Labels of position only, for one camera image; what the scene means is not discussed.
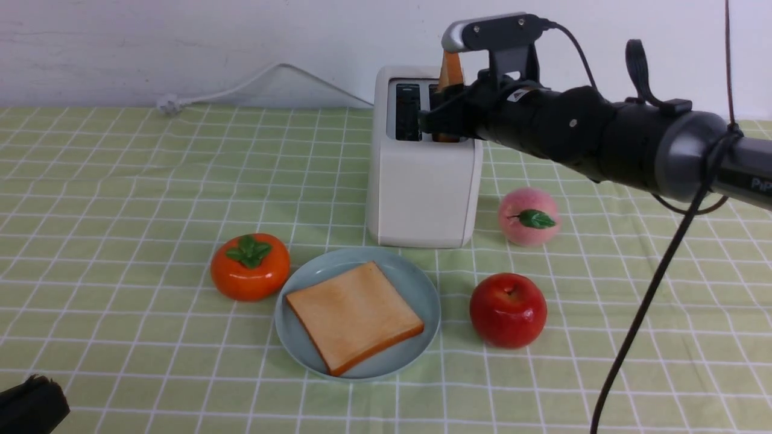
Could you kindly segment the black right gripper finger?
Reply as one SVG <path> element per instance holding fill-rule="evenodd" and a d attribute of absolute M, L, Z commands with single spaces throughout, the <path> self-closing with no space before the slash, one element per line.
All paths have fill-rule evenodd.
<path fill-rule="evenodd" d="M 457 113 L 458 115 L 476 115 L 473 100 L 474 85 L 448 85 L 440 88 L 438 84 L 429 86 L 430 113 Z"/>
<path fill-rule="evenodd" d="M 417 115 L 419 129 L 424 134 L 445 134 L 450 136 L 474 136 L 463 111 L 436 109 L 421 110 Z"/>

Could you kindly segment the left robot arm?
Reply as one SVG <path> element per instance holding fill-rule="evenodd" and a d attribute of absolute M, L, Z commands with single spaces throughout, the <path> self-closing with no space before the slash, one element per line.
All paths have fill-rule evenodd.
<path fill-rule="evenodd" d="M 491 215 L 459 250 L 399 249 L 445 309 L 394 380 L 323 381 L 281 349 L 273 300 L 212 285 L 223 242 L 269 233 L 291 266 L 372 245 L 369 113 L 188 107 L 2 111 L 3 433 L 472 433 L 463 294 Z"/>

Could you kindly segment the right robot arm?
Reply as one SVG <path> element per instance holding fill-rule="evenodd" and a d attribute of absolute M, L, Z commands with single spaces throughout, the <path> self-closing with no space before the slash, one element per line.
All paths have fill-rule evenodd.
<path fill-rule="evenodd" d="M 557 92 L 533 79 L 534 44 L 514 49 L 526 77 L 514 80 L 493 67 L 470 86 L 435 97 L 417 124 L 427 134 L 487 140 L 550 160 L 596 183 L 611 181 L 687 203 L 709 167 L 718 163 L 710 192 L 770 209 L 770 141 L 742 137 L 718 157 L 728 132 L 723 119 L 704 111 L 666 111 L 644 101 L 604 99 L 593 86 Z"/>

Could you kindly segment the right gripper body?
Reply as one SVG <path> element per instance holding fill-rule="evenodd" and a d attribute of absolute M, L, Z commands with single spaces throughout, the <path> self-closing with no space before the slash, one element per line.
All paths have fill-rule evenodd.
<path fill-rule="evenodd" d="M 493 115 L 499 110 L 499 107 L 506 102 L 511 95 L 518 90 L 530 92 L 533 90 L 543 90 L 543 85 L 534 80 L 513 79 L 507 74 L 497 76 L 490 69 L 479 71 L 477 79 L 471 84 L 475 86 L 475 96 L 473 96 L 476 107 L 476 115 L 464 115 L 469 122 L 469 126 L 474 128 L 474 136 L 449 136 L 445 134 L 430 134 L 438 139 L 440 136 L 449 136 L 456 139 L 480 139 L 478 129 L 485 126 L 488 116 Z"/>

